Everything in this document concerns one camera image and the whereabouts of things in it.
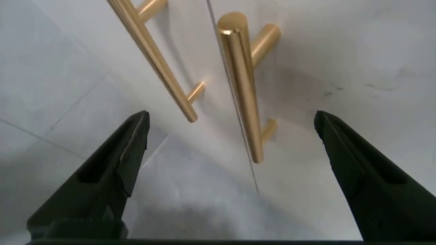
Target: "gray tile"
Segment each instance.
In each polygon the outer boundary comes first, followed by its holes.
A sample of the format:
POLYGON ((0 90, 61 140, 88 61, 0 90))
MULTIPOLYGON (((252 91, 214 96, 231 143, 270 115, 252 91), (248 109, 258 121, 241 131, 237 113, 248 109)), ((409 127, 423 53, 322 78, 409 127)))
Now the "gray tile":
POLYGON ((105 71, 32 2, 0 5, 0 119, 43 135, 105 71))
POLYGON ((318 236, 173 137, 140 170, 123 220, 131 238, 303 240, 318 236))
POLYGON ((63 38, 59 28, 30 0, 0 1, 0 67, 63 38))
POLYGON ((121 123, 142 109, 117 81, 107 76, 44 138, 89 157, 121 123))
POLYGON ((26 220, 84 159, 44 140, 14 164, 0 168, 0 237, 21 237, 26 220))
POLYGON ((38 138, 0 121, 0 166, 12 164, 38 138))

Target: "gold cabinet handle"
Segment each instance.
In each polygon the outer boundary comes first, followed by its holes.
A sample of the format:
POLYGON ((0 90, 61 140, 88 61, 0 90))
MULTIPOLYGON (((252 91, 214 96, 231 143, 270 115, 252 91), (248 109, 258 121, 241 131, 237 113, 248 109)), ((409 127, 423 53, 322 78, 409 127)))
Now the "gold cabinet handle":
POLYGON ((196 87, 186 96, 145 27, 145 22, 165 7, 168 4, 168 0, 145 0, 138 9, 135 9, 130 0, 108 0, 108 3, 149 61, 151 67, 163 82, 163 85, 170 92, 187 120, 191 123, 197 121, 198 116, 192 107, 192 103, 204 91, 204 83, 197 83, 196 87))
POLYGON ((253 68, 279 41, 280 29, 275 24, 267 24, 250 44, 247 17, 240 12, 222 16, 217 28, 251 158, 255 163, 261 163, 264 160, 264 144, 277 130, 277 121, 268 119, 261 131, 253 68))

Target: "white marble surface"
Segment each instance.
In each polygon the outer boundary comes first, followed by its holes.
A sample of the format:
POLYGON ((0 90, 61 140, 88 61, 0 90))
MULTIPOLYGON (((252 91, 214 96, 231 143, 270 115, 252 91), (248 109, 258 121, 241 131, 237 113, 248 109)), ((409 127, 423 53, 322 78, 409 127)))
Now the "white marble surface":
MULTIPOLYGON (((29 241, 26 220, 128 116, 143 110, 132 103, 102 63, 32 1, 0 1, 0 243, 29 241), (74 141, 77 135, 86 141, 74 141)), ((144 159, 165 137, 152 127, 144 159)))
POLYGON ((39 140, 14 164, 0 170, 0 240, 28 235, 26 221, 84 162, 82 157, 39 140))
POLYGON ((261 195, 329 239, 361 239, 313 128, 317 110, 342 118, 436 193, 436 1, 210 3, 215 21, 245 14, 252 38, 269 22, 281 29, 255 71, 261 121, 279 124, 265 162, 253 166, 261 195))
POLYGON ((105 71, 33 2, 0 6, 0 119, 41 136, 105 71))
MULTIPOLYGON (((44 138, 83 157, 89 157, 129 116, 143 109, 118 81, 108 75, 44 138)), ((149 152, 153 152, 165 137, 165 133, 152 126, 147 146, 149 152)))
POLYGON ((131 238, 308 240, 320 236, 174 137, 142 166, 123 220, 131 238))

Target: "cabinet door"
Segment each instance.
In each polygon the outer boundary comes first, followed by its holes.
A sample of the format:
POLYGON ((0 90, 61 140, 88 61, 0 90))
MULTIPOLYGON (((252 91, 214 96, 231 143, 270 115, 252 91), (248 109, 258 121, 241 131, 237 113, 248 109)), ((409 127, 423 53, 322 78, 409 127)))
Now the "cabinet door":
POLYGON ((253 163, 261 195, 317 231, 361 239, 313 119, 336 114, 436 193, 434 1, 211 0, 215 22, 247 16, 250 36, 268 22, 281 39, 255 71, 260 122, 276 135, 253 163))
POLYGON ((206 90, 193 103, 198 115, 194 123, 187 121, 107 1, 35 2, 129 89, 150 112, 152 125, 203 152, 255 191, 207 2, 169 0, 146 23, 182 89, 188 93, 196 83, 205 83, 206 90))

